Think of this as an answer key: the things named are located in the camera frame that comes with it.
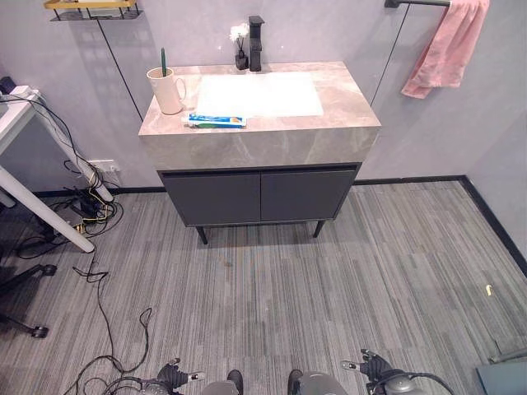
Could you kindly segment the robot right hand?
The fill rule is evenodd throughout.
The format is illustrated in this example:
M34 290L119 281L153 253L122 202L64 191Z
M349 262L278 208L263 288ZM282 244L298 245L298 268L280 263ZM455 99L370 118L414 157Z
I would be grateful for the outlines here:
M366 348L361 348L362 362L341 360L340 367L356 371L368 378L368 383L377 384L382 380L385 371L392 370L391 365L380 355Z

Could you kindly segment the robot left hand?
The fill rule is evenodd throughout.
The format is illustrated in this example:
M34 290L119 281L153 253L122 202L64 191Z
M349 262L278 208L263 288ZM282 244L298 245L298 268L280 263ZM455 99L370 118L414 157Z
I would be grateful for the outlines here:
M193 373L185 373L180 370L181 359L175 357L164 365L159 371L156 379L161 383L161 386L172 394L175 390L187 383L204 380L206 375L203 371Z

